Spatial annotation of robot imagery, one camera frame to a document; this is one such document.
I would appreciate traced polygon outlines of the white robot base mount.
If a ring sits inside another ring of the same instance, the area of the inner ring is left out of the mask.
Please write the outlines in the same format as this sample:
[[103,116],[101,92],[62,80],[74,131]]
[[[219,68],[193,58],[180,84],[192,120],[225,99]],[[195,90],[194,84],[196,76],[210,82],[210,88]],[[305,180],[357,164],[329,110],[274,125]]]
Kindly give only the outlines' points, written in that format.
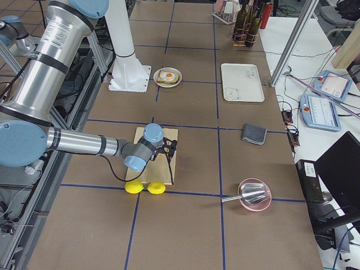
[[136,57],[125,1],[110,1],[105,19],[115,52],[109,90],[145,93],[151,67]]

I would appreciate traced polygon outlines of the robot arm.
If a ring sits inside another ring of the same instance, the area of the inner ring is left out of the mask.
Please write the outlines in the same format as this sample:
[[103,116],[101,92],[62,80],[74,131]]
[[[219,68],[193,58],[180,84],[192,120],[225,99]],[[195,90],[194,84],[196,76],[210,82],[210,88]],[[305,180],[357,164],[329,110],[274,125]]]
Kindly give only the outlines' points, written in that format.
[[50,110],[83,40],[105,18],[115,51],[110,89],[144,92],[151,68],[136,58],[124,1],[50,1],[48,25],[12,98],[1,104],[1,164],[21,167],[47,150],[120,156],[140,172],[163,145],[158,124],[145,126],[137,143],[56,128]]
[[1,42],[14,56],[28,56],[38,43],[15,15],[1,18]]

